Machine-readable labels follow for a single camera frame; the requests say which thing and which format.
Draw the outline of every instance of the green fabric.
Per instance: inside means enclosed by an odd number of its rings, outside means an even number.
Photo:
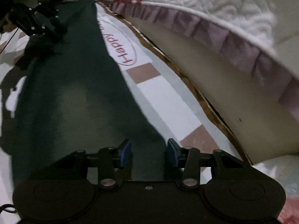
[[[12,155],[14,183],[78,149],[133,142],[133,180],[162,180],[164,139],[148,123],[99,30],[93,0],[61,4],[67,26],[52,53],[34,59],[19,97]]]

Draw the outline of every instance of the metal rivet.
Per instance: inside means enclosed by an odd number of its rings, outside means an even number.
[[[192,186],[195,186],[197,185],[197,180],[196,179],[184,179],[183,180],[183,184],[185,186],[188,186],[188,187],[192,187]]]
[[[114,179],[102,179],[101,180],[101,185],[105,186],[105,187],[110,187],[115,185],[115,180]]]

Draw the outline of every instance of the black wire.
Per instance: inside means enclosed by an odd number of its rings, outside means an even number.
[[[7,210],[7,208],[14,208],[14,211]],[[2,211],[12,213],[12,214],[17,213],[17,210],[15,209],[15,206],[12,205],[12,204],[5,204],[3,206],[0,206],[0,214],[1,214]]]
[[[0,54],[5,50],[6,46],[11,41],[11,39],[15,36],[15,34],[17,33],[18,30],[19,30],[19,28],[17,28],[17,30],[15,31],[15,33],[13,34],[13,36],[11,36],[11,38],[9,39],[9,41],[6,43],[6,45],[4,46],[4,48],[1,50]]]

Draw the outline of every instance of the purple ruffle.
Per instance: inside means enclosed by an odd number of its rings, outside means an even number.
[[[299,122],[299,82],[283,66],[228,29],[176,9],[105,1],[112,12],[160,24],[194,38],[255,78]]]

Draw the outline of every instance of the beige mattress side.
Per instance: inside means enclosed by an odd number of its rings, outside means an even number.
[[[198,41],[127,17],[194,83],[255,164],[299,153],[299,124],[260,86]]]

